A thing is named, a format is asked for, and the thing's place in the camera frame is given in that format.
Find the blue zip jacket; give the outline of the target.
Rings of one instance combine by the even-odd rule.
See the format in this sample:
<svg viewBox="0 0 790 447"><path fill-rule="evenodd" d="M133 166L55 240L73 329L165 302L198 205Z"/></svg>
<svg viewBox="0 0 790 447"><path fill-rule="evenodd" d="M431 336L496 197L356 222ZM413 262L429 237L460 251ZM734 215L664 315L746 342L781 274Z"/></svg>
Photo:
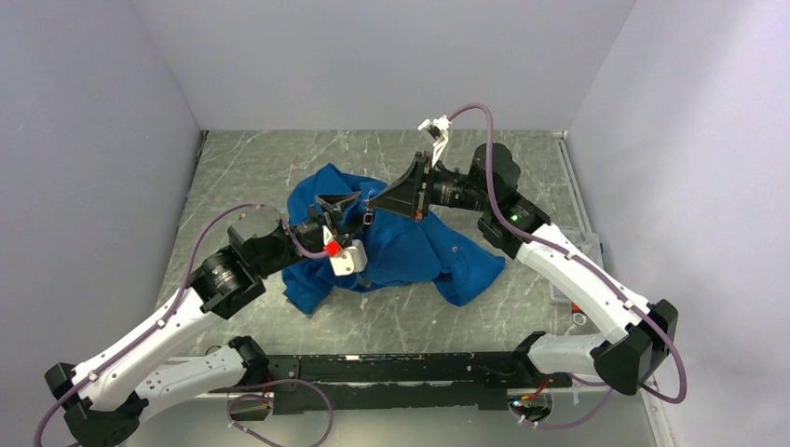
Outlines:
<svg viewBox="0 0 790 447"><path fill-rule="evenodd" d="M368 263L360 273L338 276L329 259L285 268L284 294L301 312L313 313L335 289L357 293L430 281L451 305L463 306L488 289L506 260L448 227L430 213L415 222L377 210L361 236Z"/></svg>

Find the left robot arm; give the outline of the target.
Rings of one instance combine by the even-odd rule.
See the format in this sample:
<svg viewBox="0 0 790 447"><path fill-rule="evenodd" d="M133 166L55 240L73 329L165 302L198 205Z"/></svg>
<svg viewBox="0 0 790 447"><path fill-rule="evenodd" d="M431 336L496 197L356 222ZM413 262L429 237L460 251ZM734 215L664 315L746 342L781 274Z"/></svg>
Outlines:
<svg viewBox="0 0 790 447"><path fill-rule="evenodd" d="M318 196L294 224L263 204L228 210L226 244L203 261L191 259L176 292L150 317L94 357L46 372L75 444L117 446L154 415L205 392L291 384L249 336L187 362L173 365L170 357L263 295L265 280L287 267L338 259L342 274L360 271L362 224L348 218L357 199Z"/></svg>

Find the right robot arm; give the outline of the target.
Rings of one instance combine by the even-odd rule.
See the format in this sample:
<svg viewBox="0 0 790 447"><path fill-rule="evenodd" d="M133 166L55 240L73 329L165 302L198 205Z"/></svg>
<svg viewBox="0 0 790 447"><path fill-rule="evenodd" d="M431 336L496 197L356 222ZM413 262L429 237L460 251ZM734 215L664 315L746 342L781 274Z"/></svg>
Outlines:
<svg viewBox="0 0 790 447"><path fill-rule="evenodd" d="M673 358L679 389L665 400L682 402L688 376L674 345L677 309L667 300L650 302L602 270L519 192L520 176L501 143L479 146L466 173L418 152L401 178L367 205L415 221L426 218L432 205L478 211L477 227L493 247L545 277L587 315L596 334L534 332L514 349L513 373L522 385L536 386L555 373L584 374L632 396L648 390L647 379Z"/></svg>

